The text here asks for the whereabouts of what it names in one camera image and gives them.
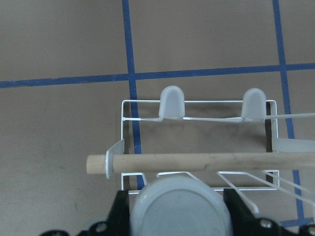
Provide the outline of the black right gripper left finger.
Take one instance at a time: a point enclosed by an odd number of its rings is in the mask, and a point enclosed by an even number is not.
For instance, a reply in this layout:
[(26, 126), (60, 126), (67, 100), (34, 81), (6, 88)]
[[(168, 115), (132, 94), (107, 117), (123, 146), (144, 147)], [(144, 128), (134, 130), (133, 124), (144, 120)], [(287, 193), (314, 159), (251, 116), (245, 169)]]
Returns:
[(128, 236), (130, 228), (129, 221), (129, 194), (127, 190), (120, 190), (115, 196), (106, 220), (106, 235)]

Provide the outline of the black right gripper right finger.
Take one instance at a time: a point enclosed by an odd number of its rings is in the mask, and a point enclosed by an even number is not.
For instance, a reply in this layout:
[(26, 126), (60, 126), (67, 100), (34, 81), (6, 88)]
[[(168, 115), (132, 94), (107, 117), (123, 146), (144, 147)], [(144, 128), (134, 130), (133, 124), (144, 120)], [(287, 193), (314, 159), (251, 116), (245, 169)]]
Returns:
[(223, 201), (230, 213), (233, 235), (251, 236), (255, 217), (236, 190), (225, 188)]

